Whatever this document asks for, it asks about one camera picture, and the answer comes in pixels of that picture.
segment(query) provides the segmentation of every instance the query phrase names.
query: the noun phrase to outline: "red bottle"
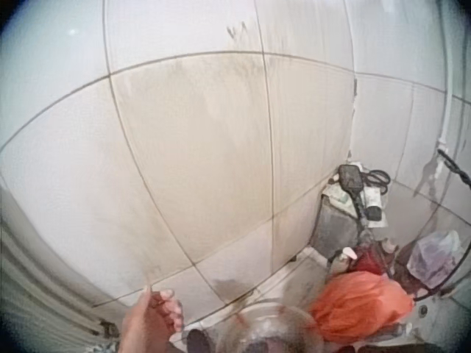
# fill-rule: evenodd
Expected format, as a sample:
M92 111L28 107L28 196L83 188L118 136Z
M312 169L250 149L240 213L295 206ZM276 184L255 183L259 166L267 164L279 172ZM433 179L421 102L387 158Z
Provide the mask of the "red bottle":
M386 266L391 268L394 262L395 252L397 246L391 243L389 239L378 241L378 246L370 244L368 247L357 246L355 252L358 255L358 260L351 264L349 271L368 271L372 274L382 275L386 273L381 256L378 251L381 251Z

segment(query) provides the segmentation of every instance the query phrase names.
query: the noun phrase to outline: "finger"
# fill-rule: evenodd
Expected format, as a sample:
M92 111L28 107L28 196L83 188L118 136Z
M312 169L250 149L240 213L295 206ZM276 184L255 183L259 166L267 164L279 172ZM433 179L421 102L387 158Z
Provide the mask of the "finger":
M180 303L180 300L176 300L175 298L170 299L167 302L163 303L163 306L170 313L177 313L177 314L183 313L182 303Z
M174 297L175 292L172 289L164 289L160 291L160 296L163 300L170 300Z
M175 332L182 332L183 331L183 322L175 322L174 323L174 330Z
M176 314L176 313L168 314L166 318L169 318L173 322L183 322L183 315Z
M152 298L158 302L165 302L170 300L174 296L174 291L172 289L164 289L158 292L152 292Z

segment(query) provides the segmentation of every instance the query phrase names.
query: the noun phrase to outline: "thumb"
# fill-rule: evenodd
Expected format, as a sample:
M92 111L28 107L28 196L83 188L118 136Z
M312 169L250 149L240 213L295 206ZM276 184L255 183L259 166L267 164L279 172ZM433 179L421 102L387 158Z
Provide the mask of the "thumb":
M150 303L150 299L152 298L152 291L150 289L149 285L146 285L144 287L144 291L142 292L141 296L139 297L138 303L136 304L136 307L142 308L145 310Z

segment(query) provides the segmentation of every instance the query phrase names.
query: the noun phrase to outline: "tile grout line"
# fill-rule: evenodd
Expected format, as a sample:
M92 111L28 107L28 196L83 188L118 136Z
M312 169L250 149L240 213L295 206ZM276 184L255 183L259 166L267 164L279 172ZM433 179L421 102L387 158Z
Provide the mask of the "tile grout line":
M108 78L109 75L104 75L104 76L100 76L98 79L94 79L93 81L90 81L78 88L75 88L74 90L71 90L69 93L65 94L64 96L60 97L59 99L56 99L55 101L53 101L51 104L48 104L46 107L44 107L43 109L41 109L38 113L34 114L27 122L25 122L23 125L21 125L8 139L5 140L5 142L3 143L3 145L0 146L0 155L1 153L5 150L5 148L8 146L8 144L10 142L12 142L12 140L18 136L18 134L20 132L22 132L27 126L29 126L33 121L35 121L39 116L41 116L42 114L44 114L46 111L48 111L49 109L53 108L55 105L59 104L60 102L66 100L68 97L74 95L75 93L78 93L80 92L81 90L84 90L92 85L95 85L96 83L100 82L100 81L104 81L106 80L106 78Z
M396 184L402 186L403 188L406 188L408 189L409 191L412 191L412 192L415 192L415 190L413 188L410 188L409 186L407 186L406 184L403 184L402 182L399 182L397 181L396 179L393 179L392 180L393 182L395 182ZM459 215L455 214L452 210L450 210L449 208L446 208L443 204L439 204L438 202L434 201L434 200L430 200L427 196L421 194L421 193L418 193L417 194L418 196L424 198L425 200L431 202L432 204L435 204L436 205L436 209L438 210L438 208L443 208L444 210L448 211L449 213L451 213L452 215L454 215L455 217L457 217L458 219L460 219L461 221L463 221L465 224L467 224L468 226L471 226L471 223L465 219L463 219L462 217L460 217Z
M257 1L253 0L255 8L255 15L257 16L258 35L260 37L260 45L262 50L263 71L265 76L265 89L266 89L266 108L268 113L268 124L270 132L270 157L272 167L272 248L270 255L270 273L273 273L273 254L275 249L275 154L273 146L273 126L272 126L272 111L270 108L270 89L268 83L268 70L266 67L265 48L263 47L262 29L260 25L260 16L258 15Z
M409 137L409 132L411 131L411 125L412 125L412 112L414 111L414 97L415 97L415 84L413 83L412 84L412 88L411 88L411 108L409 109L409 121L407 123L407 131L406 131L406 140L404 141L404 147L403 147L403 151L400 155L400 159L399 159L399 163L397 164L397 170L396 170L396 173L394 175L394 180L397 179L397 177L399 176L399 170L400 170L400 165L402 164L403 162L403 158L404 158L404 154L406 153L406 147L407 147L407 141L408 141L408 137Z
M342 2L344 3L345 16L347 17L348 34L350 35L350 45L352 46L352 71L353 71L353 76L356 77L355 75L355 51L353 49L352 21L350 20L350 14L348 13L347 3L345 2L345 0L342 0Z
M209 282L206 280L206 278L201 274L201 272L199 271L199 269L196 267L196 264L195 262L190 258L190 256L188 255L188 253L186 252L186 250L183 248L181 242L177 239L177 237L175 236L175 233L174 231L171 229L168 221L165 219L165 217L163 216L162 212L160 211L160 208L158 207L157 205L157 202L155 201L155 198L154 196L152 195L151 193L151 190L150 190L150 187L144 177L144 174L142 173L142 170L141 168L139 167L139 164L138 164L138 161L137 161L137 158L135 156L135 152L132 150L132 147L131 147L131 143L130 143L130 140L127 136L127 133L126 133L126 130L124 128L124 122L123 122L123 118L121 116L121 112L119 110L119 107L118 107L118 102L116 100L116 94L115 94L115 90L114 90L114 87L113 87L113 80L111 78L111 73L110 73L110 64L109 64L109 57L108 57L108 54L107 54L107 33L106 33L106 0L103 0L103 16L102 16L102 20L103 20L103 39L104 39L104 42L105 42L105 59L106 59L106 62L107 62L107 69L108 69L108 82L110 84L110 91L111 91L111 96L113 98L113 104L115 106L115 109L116 109L116 115L118 116L118 120L119 120L119 124L120 124L120 127L121 127L121 131L123 133L123 136L124 136L124 139L126 140L126 145L127 145L127 148L128 150L130 151L130 154L131 154L131 157L132 157L132 161L134 162L134 165L139 173L139 176L141 177L141 180L142 180L142 183L144 185L144 188L146 189L148 195L149 195L149 198L152 200L152 203L155 207L155 210L157 211L158 215L162 218L162 221L163 223L165 224L166 228L169 230L171 236L173 237L173 239L175 240L175 242L177 243L177 245L180 247L180 250L182 251L182 253L186 256L186 258L188 259L188 261L190 262L191 266L190 267L193 267L195 268L195 270L198 272L198 274L201 276L201 278L206 282L206 284L209 286L209 288L216 294L216 296L218 298L219 295L218 293L215 292L215 290L210 286ZM170 278L174 275L177 275L179 274L180 272L182 271L185 271L185 270L181 270L181 271L178 271L177 273L167 277L167 278Z
M88 86L91 86L91 85L93 85L93 84L95 84L95 83L97 83L97 82L99 82L103 79L110 78L113 75L120 74L120 73L125 72L125 71L131 71L132 69L139 68L141 66L150 65L150 64L153 64L153 63L161 63L161 62L164 62L164 61L167 61L167 60L180 59L180 58L184 58L184 57L197 57L197 56L214 55L214 54L261 54L263 56L272 55L272 56L276 56L276 57L288 57L288 58L291 58L291 59L297 59L297 60L303 60L303 61L307 61L307 62L311 62L311 63L317 63L317 64L320 64L320 65L324 65L328 68L336 68L336 69L339 69L341 71L346 71L346 72L352 73L355 76L355 78L357 77L357 75L362 75L362 76L377 77L377 78L384 78L384 79L393 79L393 80L397 80L397 81L400 81L400 82L403 82L403 83L415 84L416 86L421 86L423 88L427 88L427 89L430 89L430 90L435 90L436 92L445 94L444 90L440 90L439 88L435 88L435 87L432 87L432 86L429 86L429 85L425 85L425 84L422 84L420 82L415 82L415 81L411 81L411 80L407 80L407 79L401 79L401 78L398 78L398 77L393 77L393 76L388 76L388 75L383 75L383 74L357 72L355 70L350 70L348 68L343 68L341 66L337 66L337 65L334 65L334 64L322 62L322 61L315 60L315 59L310 59L310 58L307 58L307 57L298 57L298 56L290 55L290 54L259 52L259 51L203 51L203 52L198 52L198 53L181 54L181 55L175 55L173 57L164 57L164 58L160 58L160 59L156 59L156 60L150 60L150 61L146 61L144 63L139 63L139 64L136 64L136 65L132 65L132 66L129 66L129 67L126 67L126 68L119 69L117 71L114 71L113 73L110 73L108 71L108 74L106 74L104 76L100 76L99 78L97 78L95 80L87 82L84 85L73 89L69 93L67 93L64 96L61 96L60 98L53 101L51 104L48 104L46 107L44 107L38 113L34 114L26 123L24 123L20 128L18 128L14 133L12 133L12 135L8 139L5 140L5 142L0 146L0 154L3 152L5 147L18 135L18 133L21 132L25 127L27 127L36 118L38 118L40 115L45 113L47 110L51 109L56 104L59 104L61 101L65 100L69 96L72 96L73 94L81 91L82 89L84 89ZM463 97L453 95L453 98L458 99L459 101L462 101L465 104L471 105L471 101L467 101Z

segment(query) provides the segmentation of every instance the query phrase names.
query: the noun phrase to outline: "dirty stain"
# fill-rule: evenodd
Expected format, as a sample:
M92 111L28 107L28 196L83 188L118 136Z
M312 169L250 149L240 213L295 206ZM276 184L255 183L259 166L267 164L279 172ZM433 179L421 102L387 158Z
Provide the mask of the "dirty stain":
M227 27L227 33L229 33L230 37L234 39L234 36L236 35L236 33L233 32L233 29Z

